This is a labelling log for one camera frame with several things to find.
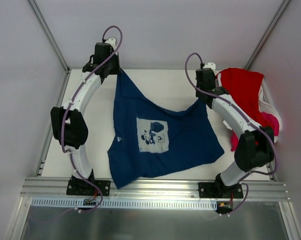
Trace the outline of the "blue t shirt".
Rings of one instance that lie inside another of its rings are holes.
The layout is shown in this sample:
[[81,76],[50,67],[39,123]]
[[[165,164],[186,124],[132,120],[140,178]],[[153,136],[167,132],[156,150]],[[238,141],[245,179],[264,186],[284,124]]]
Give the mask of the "blue t shirt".
[[212,164],[224,154],[201,100],[183,111],[165,109],[147,99],[124,71],[116,79],[113,126],[107,154],[117,188]]

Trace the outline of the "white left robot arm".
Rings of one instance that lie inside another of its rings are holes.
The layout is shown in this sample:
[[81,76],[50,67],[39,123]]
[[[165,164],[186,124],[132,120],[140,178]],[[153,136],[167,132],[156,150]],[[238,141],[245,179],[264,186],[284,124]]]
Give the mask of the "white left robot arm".
[[89,130],[84,112],[95,91],[109,75],[120,73],[118,44],[115,38],[104,39],[95,44],[94,54],[82,68],[79,84],[70,98],[60,107],[50,111],[53,137],[58,140],[62,151],[68,154],[72,175],[66,194],[69,196],[108,196],[110,181],[95,180],[85,143]]

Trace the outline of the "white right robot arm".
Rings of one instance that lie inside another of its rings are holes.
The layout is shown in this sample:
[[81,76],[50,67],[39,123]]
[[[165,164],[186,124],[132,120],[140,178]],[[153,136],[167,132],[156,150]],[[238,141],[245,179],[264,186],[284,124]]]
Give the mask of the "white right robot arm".
[[274,131],[253,120],[223,86],[216,85],[211,68],[195,71],[196,97],[219,114],[238,138],[233,163],[215,177],[211,196],[225,198],[251,173],[275,159]]

